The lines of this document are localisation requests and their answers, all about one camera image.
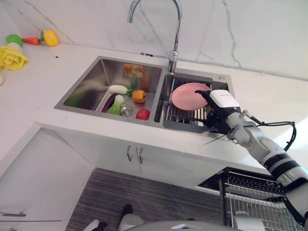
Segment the gray carpet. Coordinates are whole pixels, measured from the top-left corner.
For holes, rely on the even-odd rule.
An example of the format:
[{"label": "gray carpet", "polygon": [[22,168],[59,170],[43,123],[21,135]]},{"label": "gray carpet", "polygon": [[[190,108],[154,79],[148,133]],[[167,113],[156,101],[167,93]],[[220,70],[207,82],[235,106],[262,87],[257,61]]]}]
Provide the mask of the gray carpet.
[{"label": "gray carpet", "polygon": [[66,231],[82,231],[94,219],[108,223],[106,231],[116,231],[127,203],[145,222],[195,219],[222,223],[219,196],[96,168]]}]

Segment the black shoe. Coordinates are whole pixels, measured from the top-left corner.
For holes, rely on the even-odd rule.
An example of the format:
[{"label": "black shoe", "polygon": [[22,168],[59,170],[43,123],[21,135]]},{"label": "black shoe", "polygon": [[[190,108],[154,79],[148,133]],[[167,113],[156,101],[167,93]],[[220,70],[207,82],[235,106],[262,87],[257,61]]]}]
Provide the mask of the black shoe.
[{"label": "black shoe", "polygon": [[98,227],[95,228],[95,229],[93,229],[92,231],[103,231],[107,226],[108,226],[107,223],[105,223],[105,222],[100,222],[100,223],[98,224]]},{"label": "black shoe", "polygon": [[133,213],[133,206],[131,206],[130,204],[127,204],[124,206],[122,214],[121,214],[121,218],[120,221],[122,220],[123,216],[125,216],[126,214],[132,214]]}]

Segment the dish rack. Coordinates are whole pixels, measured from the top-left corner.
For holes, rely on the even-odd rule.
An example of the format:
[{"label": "dish rack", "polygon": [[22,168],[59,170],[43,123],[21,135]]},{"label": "dish rack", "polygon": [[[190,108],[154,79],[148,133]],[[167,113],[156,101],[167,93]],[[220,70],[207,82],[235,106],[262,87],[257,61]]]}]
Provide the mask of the dish rack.
[{"label": "dish rack", "polygon": [[235,227],[235,213],[259,218],[266,231],[304,231],[283,201],[285,192],[271,176],[225,168],[199,186],[219,189],[224,225]]},{"label": "dish rack", "polygon": [[167,75],[163,84],[163,88],[158,103],[158,110],[155,115],[155,122],[162,123],[165,128],[202,133],[205,131],[220,131],[216,128],[209,128],[204,125],[208,116],[212,112],[212,108],[206,105],[203,108],[184,111],[177,108],[171,101],[173,91],[179,86],[186,83],[201,83],[208,86],[211,90],[224,89],[229,90],[226,82],[213,81],[208,77],[198,77],[181,74]]}]

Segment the purple eggplant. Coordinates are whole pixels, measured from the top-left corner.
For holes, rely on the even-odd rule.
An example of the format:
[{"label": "purple eggplant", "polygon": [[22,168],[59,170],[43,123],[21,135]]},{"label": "purple eggplant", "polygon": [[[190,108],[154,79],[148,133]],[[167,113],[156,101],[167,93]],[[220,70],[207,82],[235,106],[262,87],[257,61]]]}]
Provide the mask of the purple eggplant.
[{"label": "purple eggplant", "polygon": [[115,102],[115,98],[118,94],[112,94],[109,99],[106,101],[103,109],[102,109],[102,112],[107,112],[107,110],[114,104]]}]

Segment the faucet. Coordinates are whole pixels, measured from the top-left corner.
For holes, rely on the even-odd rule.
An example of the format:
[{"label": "faucet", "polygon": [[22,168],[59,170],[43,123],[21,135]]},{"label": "faucet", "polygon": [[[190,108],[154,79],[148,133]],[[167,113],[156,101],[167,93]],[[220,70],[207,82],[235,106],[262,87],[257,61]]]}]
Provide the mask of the faucet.
[{"label": "faucet", "polygon": [[[168,64],[168,70],[170,74],[172,75],[174,74],[175,67],[177,65],[177,60],[178,60],[178,43],[179,43],[180,29],[181,29],[181,24],[182,24],[182,6],[179,0],[173,0],[173,1],[178,10],[178,24],[177,24],[177,33],[175,35],[173,52],[170,54],[169,64]],[[134,11],[139,2],[140,0],[133,0],[133,2],[131,3],[131,6],[128,12],[128,22],[129,23],[132,23],[133,21]]]}]

